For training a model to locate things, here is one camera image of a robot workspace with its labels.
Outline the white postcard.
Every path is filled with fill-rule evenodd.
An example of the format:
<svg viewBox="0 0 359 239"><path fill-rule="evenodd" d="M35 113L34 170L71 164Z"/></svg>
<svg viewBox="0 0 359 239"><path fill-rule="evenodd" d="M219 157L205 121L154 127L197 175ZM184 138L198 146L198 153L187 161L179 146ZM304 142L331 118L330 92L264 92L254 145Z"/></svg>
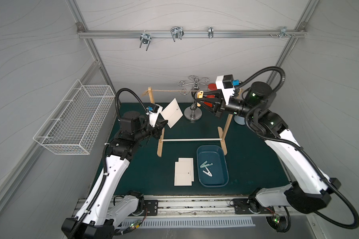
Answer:
<svg viewBox="0 0 359 239"><path fill-rule="evenodd" d="M194 182L194 169L193 169L193 158L179 158L179 162L186 162L187 168L190 172L191 181Z"/></svg>
<svg viewBox="0 0 359 239"><path fill-rule="evenodd" d="M174 186L192 186L186 162L175 162Z"/></svg>
<svg viewBox="0 0 359 239"><path fill-rule="evenodd" d="M174 98L161 112L164 120L167 120L167 125L172 128L183 116L183 113L179 107L179 104Z"/></svg>

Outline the wooden clothespin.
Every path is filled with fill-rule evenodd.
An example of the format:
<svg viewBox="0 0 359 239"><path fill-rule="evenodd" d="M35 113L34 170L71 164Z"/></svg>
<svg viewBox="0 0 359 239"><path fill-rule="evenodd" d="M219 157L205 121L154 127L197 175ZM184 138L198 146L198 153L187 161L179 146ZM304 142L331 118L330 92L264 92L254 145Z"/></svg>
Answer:
<svg viewBox="0 0 359 239"><path fill-rule="evenodd" d="M203 91L198 91L196 94L196 98L197 99L202 99L203 98ZM199 103L199 101L197 101L197 107L201 107L201 104Z"/></svg>

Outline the mint green clothespin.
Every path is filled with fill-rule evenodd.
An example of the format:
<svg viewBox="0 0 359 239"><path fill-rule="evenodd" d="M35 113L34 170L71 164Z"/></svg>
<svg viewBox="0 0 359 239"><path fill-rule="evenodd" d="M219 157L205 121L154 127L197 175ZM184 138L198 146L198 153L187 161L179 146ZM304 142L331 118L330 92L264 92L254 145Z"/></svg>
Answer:
<svg viewBox="0 0 359 239"><path fill-rule="evenodd" d="M213 163L208 163L207 161L205 161L204 163L202 163L200 165L200 168L206 168L206 167L209 167L209 166L212 166L212 165L213 165Z"/></svg>

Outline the white clothespin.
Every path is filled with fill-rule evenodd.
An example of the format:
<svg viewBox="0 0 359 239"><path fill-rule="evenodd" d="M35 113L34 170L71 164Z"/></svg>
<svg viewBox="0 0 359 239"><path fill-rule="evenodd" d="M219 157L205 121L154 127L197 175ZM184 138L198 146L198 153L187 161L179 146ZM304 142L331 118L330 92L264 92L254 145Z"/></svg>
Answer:
<svg viewBox="0 0 359 239"><path fill-rule="evenodd" d="M209 176L209 177L212 177L212 173L211 173L211 171L210 171L207 167L205 167L205 168L203 169L203 173L206 174L206 175Z"/></svg>

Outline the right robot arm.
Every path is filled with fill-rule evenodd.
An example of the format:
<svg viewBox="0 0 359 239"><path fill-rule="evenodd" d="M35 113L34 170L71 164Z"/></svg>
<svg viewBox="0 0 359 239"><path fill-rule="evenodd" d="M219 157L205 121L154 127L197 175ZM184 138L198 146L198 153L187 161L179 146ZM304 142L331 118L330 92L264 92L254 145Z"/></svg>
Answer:
<svg viewBox="0 0 359 239"><path fill-rule="evenodd" d="M292 207L302 214L321 215L321 209L328 206L332 194L335 194L349 208L353 221L344 224L327 216L323 219L340 228L354 230L359 227L359 214L340 192L341 182L329 177L315 164L285 121L269 109L285 80L282 68L270 66L243 82L235 80L232 75L219 76L215 91L202 93L197 90L192 97L217 117L222 113L243 117L245 125L277 154L294 176L294 180L285 186L256 189L241 208L259 214L262 208Z"/></svg>

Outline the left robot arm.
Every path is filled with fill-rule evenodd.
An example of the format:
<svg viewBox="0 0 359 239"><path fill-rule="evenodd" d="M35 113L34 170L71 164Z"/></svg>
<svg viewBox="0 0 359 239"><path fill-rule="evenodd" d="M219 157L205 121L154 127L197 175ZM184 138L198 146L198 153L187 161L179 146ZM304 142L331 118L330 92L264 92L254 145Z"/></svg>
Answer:
<svg viewBox="0 0 359 239"><path fill-rule="evenodd" d="M144 114L136 111L120 114L119 97L122 92L132 94L144 109ZM130 191L122 200L109 208L110 200L129 167L141 142L153 137L159 139L167 120L159 120L162 107L157 104L144 105L135 92L120 89L115 96L115 107L119 131L102 151L103 169L83 206L72 218L67 218L61 227L69 239L112 239L137 229L148 212L144 195Z"/></svg>

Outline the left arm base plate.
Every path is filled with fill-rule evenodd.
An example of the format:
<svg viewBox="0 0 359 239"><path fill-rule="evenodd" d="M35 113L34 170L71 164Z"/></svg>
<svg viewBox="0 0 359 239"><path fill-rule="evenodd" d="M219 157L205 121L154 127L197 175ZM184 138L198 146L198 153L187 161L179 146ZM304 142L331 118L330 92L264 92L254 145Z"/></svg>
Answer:
<svg viewBox="0 0 359 239"><path fill-rule="evenodd" d="M137 210L133 212L132 216L156 216L158 214L158 200L145 200L139 202Z"/></svg>

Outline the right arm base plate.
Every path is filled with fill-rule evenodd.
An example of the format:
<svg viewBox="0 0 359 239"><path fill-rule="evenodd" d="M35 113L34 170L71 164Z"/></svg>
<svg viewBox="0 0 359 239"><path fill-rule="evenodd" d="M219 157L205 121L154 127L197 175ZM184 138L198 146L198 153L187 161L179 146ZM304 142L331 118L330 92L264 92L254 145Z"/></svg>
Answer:
<svg viewBox="0 0 359 239"><path fill-rule="evenodd" d="M232 199L231 206L234 208L234 213L237 215L257 214L249 208L246 199Z"/></svg>

